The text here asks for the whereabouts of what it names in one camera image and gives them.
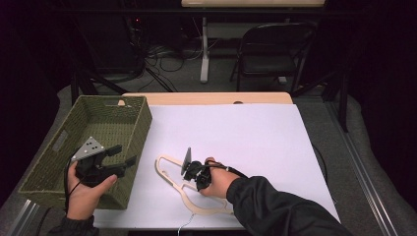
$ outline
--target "person's right hand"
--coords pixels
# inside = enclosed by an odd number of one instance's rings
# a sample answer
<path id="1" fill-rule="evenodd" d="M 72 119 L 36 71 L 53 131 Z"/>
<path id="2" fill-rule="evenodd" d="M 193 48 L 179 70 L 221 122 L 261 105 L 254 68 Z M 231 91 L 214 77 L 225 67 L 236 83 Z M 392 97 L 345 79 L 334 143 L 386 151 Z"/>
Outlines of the person's right hand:
<path id="1" fill-rule="evenodd" d="M 206 162 L 208 162 L 208 164 L 215 164 L 213 157 L 207 158 Z M 230 184 L 233 182 L 233 180 L 240 177 L 222 168 L 211 167 L 209 170 L 211 173 L 211 184 L 207 188 L 201 189 L 200 193 L 204 196 L 212 196 L 225 199 L 227 189 L 229 189 Z"/>

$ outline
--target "black chair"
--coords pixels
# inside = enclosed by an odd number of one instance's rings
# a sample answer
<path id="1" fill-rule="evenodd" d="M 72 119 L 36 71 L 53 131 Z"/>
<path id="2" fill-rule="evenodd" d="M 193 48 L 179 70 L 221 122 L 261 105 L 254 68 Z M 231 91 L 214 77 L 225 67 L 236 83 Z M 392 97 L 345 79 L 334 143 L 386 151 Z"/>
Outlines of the black chair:
<path id="1" fill-rule="evenodd" d="M 237 91 L 242 77 L 293 77 L 294 91 L 315 32 L 316 27 L 307 23 L 266 24 L 249 29 L 238 47 L 230 81 L 237 68 Z"/>

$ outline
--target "person's left hand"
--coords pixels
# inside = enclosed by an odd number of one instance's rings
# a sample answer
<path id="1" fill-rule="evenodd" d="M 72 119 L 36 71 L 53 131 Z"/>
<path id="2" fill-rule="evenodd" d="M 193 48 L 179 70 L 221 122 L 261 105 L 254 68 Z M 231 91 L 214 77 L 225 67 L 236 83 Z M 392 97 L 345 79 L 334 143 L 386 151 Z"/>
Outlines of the person's left hand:
<path id="1" fill-rule="evenodd" d="M 68 190 L 71 191 L 80 182 L 76 176 L 77 161 L 68 170 Z M 103 195 L 117 181 L 116 175 L 111 175 L 99 185 L 90 188 L 80 184 L 70 195 L 70 202 L 67 218 L 76 220 L 89 219 L 98 205 L 101 195 Z"/>

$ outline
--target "floor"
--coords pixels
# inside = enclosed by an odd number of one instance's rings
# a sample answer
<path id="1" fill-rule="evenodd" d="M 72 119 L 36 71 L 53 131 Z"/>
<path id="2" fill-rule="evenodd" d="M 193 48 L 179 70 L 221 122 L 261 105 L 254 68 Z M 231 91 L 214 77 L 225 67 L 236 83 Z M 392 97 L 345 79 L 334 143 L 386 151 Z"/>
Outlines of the floor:
<path id="1" fill-rule="evenodd" d="M 196 45 L 190 45 L 191 49 L 185 51 L 188 59 L 174 57 L 166 50 L 162 50 L 156 53 L 157 59 L 148 59 L 148 66 L 174 91 L 235 91 L 235 81 L 229 82 L 234 65 L 234 47 L 227 41 L 215 40 L 209 45 L 211 46 L 209 79 L 206 84 L 200 82 L 201 56 L 198 51 L 193 51 Z M 111 75 L 107 76 L 107 79 L 128 91 L 166 92 L 166 89 L 149 73 L 129 80 L 126 79 L 126 75 Z M 287 84 L 273 79 L 245 80 L 242 83 L 242 90 L 288 91 L 291 82 L 290 78 Z M 115 94 L 102 85 L 95 86 L 100 94 Z M 349 133 L 346 134 L 340 130 L 334 118 L 337 102 L 323 102 L 320 98 L 322 90 L 323 88 L 317 87 L 293 100 L 300 110 L 312 143 L 320 151 L 320 154 L 317 152 L 318 162 L 328 176 L 328 188 L 335 200 L 341 223 L 354 235 L 359 236 L 417 235 L 416 212 L 398 195 L 372 154 L 361 118 L 360 105 L 349 97 L 347 117 Z M 71 108 L 70 88 L 64 88 L 58 95 L 61 106 L 56 121 L 30 166 L 33 166 Z M 25 202 L 26 200 L 15 190 L 8 202 L 2 206 L 0 235 L 34 235 L 39 225 L 42 235 L 59 224 L 63 215 L 62 210 L 53 209 L 41 223 L 46 209 L 42 206 L 29 205 L 28 209 L 31 209 L 31 213 L 28 213 L 30 210 L 21 212 Z M 26 220 L 17 221 L 15 220 L 17 217 Z M 101 235 L 128 234 L 127 230 L 101 230 Z M 130 235 L 144 234 L 145 232 L 130 233 Z"/>

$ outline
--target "white cable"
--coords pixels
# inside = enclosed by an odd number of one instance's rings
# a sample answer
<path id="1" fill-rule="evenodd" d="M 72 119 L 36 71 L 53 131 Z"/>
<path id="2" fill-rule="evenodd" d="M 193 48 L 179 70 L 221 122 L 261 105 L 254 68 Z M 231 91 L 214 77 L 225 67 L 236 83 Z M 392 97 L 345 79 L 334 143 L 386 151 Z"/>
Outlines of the white cable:
<path id="1" fill-rule="evenodd" d="M 178 228 L 178 236 L 180 236 L 180 230 L 181 230 L 181 228 L 183 228 L 183 227 L 185 227 L 185 226 L 187 226 L 189 223 L 191 223 L 191 220 L 193 220 L 193 218 L 194 218 L 194 213 L 191 215 L 191 217 L 190 217 L 190 220 L 186 223 L 186 224 L 183 224 L 183 225 L 181 225 L 181 227 L 179 227 Z"/>

